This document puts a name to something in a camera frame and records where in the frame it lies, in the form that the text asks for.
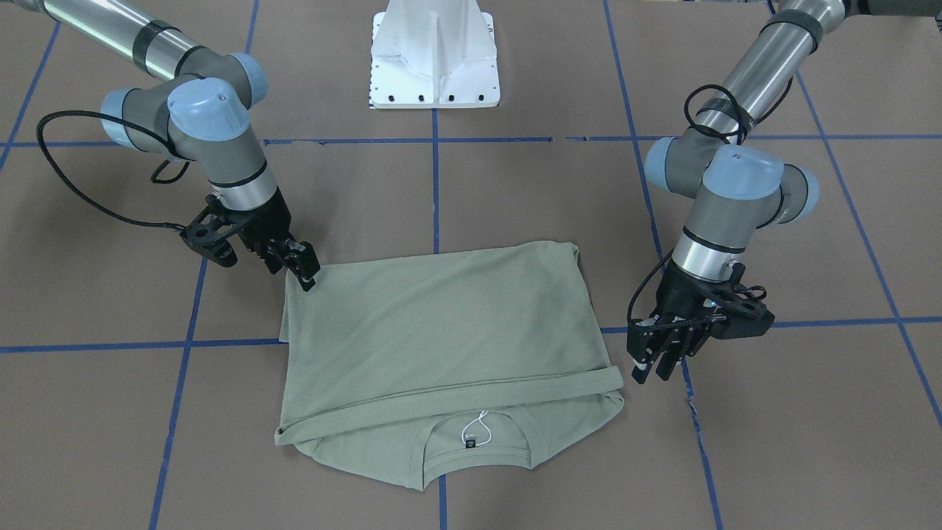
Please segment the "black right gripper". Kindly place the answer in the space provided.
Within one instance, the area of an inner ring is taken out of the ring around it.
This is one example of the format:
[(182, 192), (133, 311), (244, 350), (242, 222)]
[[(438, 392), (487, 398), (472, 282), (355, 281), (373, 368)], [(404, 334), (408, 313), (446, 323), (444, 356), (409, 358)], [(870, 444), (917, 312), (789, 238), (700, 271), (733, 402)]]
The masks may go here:
[(274, 271), (292, 272), (300, 288), (309, 292), (316, 285), (315, 276), (321, 265), (313, 245), (295, 241), (290, 229), (290, 210), (282, 191), (276, 188), (268, 202), (250, 211), (250, 222), (239, 232), (239, 238), (262, 261), (272, 262)]

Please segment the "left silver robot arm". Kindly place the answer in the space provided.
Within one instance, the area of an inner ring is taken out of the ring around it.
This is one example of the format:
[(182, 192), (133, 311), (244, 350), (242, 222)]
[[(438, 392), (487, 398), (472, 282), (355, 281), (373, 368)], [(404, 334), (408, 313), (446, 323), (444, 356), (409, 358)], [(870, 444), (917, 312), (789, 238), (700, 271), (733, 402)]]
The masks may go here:
[(810, 171), (745, 141), (777, 109), (798, 67), (852, 16), (939, 14), (938, 1), (781, 1), (726, 80), (704, 86), (710, 98), (685, 111), (685, 132), (650, 148), (647, 181), (693, 205), (656, 266), (655, 308), (627, 321), (636, 382), (651, 373), (668, 380), (708, 339), (762, 336), (773, 325), (766, 289), (743, 284), (743, 254), (757, 229), (809, 214), (820, 185)]

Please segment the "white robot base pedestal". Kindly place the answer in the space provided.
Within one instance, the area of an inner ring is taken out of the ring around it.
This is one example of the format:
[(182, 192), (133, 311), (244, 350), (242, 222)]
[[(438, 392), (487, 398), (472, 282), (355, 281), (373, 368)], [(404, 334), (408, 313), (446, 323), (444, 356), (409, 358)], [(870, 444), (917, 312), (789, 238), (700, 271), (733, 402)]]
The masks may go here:
[(475, 1), (390, 1), (372, 17), (368, 105), (469, 110), (501, 98), (494, 19)]

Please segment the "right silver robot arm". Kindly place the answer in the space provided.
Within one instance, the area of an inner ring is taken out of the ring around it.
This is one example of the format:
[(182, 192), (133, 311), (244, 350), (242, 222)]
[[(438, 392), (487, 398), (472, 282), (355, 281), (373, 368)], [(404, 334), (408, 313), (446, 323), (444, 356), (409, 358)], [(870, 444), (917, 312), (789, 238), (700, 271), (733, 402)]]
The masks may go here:
[(187, 225), (159, 222), (160, 228), (222, 267), (238, 262), (231, 238), (239, 238), (272, 274), (287, 269), (303, 291), (315, 286), (315, 249), (292, 236), (290, 211), (250, 125), (249, 111), (269, 88), (255, 58), (218, 54), (125, 1), (19, 6), (73, 27), (160, 81), (112, 91), (92, 113), (116, 144), (202, 166), (212, 188), (205, 207)]

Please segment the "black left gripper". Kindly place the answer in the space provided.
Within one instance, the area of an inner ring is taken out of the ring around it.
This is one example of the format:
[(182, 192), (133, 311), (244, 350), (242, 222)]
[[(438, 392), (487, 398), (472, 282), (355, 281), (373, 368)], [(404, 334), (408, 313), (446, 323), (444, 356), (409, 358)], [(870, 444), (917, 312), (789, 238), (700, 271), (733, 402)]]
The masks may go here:
[(685, 356), (694, 355), (703, 344), (713, 312), (702, 289), (707, 283), (688, 275), (672, 261), (662, 272), (656, 305), (647, 319), (634, 319), (632, 312), (653, 274), (636, 289), (627, 309), (627, 352), (634, 362), (631, 376), (639, 384), (646, 382), (658, 358), (656, 375), (669, 381)]

